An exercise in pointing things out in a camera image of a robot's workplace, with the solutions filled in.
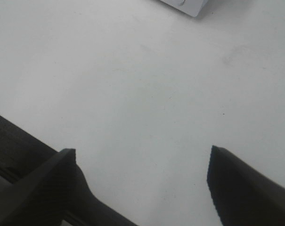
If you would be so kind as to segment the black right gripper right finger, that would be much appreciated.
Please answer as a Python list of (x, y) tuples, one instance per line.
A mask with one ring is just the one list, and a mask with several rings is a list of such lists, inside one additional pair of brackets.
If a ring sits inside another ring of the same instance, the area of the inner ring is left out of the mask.
[(212, 146), (207, 184), (224, 226), (285, 226), (285, 188), (229, 150)]

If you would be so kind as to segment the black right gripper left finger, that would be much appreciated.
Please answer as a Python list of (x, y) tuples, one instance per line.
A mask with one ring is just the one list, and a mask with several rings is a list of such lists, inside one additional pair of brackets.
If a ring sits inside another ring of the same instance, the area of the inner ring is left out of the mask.
[(76, 152), (64, 149), (0, 192), (0, 226), (59, 226), (76, 187)]

